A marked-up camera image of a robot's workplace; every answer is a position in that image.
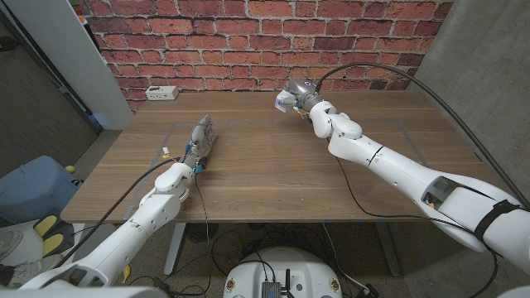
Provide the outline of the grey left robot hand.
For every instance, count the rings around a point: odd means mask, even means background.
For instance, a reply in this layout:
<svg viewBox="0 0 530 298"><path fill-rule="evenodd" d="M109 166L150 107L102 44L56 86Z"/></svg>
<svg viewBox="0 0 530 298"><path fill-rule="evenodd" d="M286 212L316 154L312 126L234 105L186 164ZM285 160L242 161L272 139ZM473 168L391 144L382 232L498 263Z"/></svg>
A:
<svg viewBox="0 0 530 298"><path fill-rule="evenodd" d="M204 116L192 129L181 162L189 167L196 167L197 165L205 167L208 155L217 138L218 135L214 131L214 124L210 115Z"/></svg>

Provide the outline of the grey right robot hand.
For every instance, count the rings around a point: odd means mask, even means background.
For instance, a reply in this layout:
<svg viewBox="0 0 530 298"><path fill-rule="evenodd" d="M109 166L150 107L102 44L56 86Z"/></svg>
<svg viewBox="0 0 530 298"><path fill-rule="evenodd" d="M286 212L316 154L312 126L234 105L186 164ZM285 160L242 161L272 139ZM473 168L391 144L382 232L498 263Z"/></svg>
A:
<svg viewBox="0 0 530 298"><path fill-rule="evenodd" d="M306 79L290 79L277 95L275 106L284 113L288 108L311 111L323 98L316 92L316 83Z"/></svg>

